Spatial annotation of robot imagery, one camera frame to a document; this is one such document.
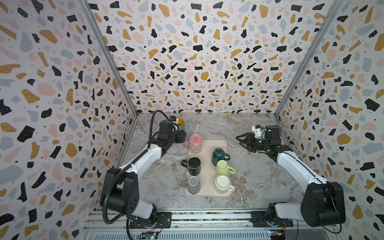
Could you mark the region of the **light blue butterfly mug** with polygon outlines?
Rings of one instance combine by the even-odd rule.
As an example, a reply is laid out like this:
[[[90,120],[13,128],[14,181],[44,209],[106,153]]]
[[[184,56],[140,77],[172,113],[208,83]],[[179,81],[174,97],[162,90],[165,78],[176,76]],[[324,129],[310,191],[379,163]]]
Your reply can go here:
[[[176,118],[175,122],[179,126],[179,131],[185,131],[185,121],[182,118]]]

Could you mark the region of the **dark teal mug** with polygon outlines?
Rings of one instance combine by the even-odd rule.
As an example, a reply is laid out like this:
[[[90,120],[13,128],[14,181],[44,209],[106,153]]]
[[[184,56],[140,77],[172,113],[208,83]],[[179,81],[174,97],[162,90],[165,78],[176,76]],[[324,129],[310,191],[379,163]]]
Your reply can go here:
[[[216,148],[213,151],[211,163],[216,166],[217,163],[221,160],[229,161],[231,159],[230,155],[226,154],[222,148]]]

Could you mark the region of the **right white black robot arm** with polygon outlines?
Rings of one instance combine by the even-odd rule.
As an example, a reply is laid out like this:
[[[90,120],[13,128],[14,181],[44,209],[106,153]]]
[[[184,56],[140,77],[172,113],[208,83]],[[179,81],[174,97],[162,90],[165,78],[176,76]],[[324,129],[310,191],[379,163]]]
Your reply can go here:
[[[266,221],[278,226],[284,220],[302,221],[311,227],[342,225],[346,221],[343,187],[310,169],[291,149],[282,144],[277,125],[252,127],[252,132],[237,136],[239,144],[251,153],[267,155],[298,182],[305,191],[301,203],[271,203]]]

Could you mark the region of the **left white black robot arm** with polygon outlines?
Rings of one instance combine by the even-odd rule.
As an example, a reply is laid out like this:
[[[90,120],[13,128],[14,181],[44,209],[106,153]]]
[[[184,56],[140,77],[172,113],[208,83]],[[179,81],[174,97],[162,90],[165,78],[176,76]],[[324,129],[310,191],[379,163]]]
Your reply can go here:
[[[148,141],[144,150],[126,165],[106,172],[100,204],[103,220],[110,225],[121,217],[143,221],[151,227],[157,222],[157,207],[140,199],[139,178],[160,159],[174,143],[183,143],[184,130],[176,122],[160,122],[159,131]]]

